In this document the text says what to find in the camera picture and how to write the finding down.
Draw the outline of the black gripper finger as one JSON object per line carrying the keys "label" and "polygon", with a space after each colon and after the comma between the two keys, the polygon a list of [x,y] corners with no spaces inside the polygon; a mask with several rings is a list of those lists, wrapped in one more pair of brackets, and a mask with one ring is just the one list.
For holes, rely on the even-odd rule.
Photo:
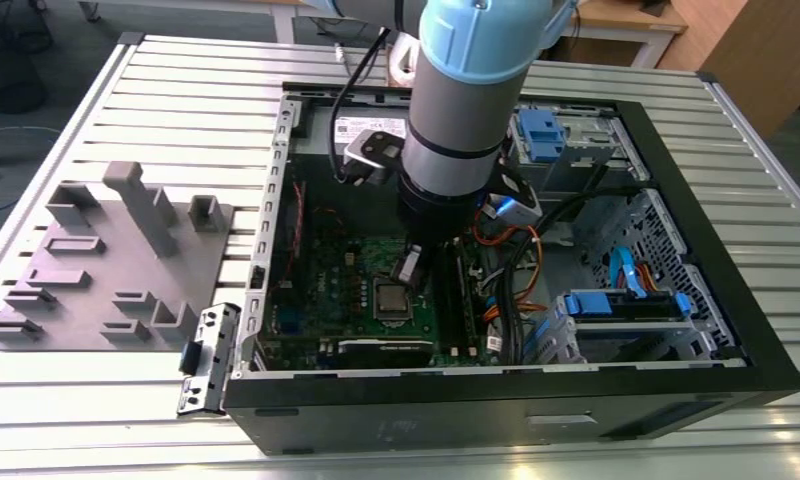
{"label": "black gripper finger", "polygon": [[391,278],[403,286],[408,287],[412,291],[419,289],[420,273],[419,273],[419,261],[422,257],[422,247],[416,244],[407,244],[404,251],[395,263],[392,269]]}

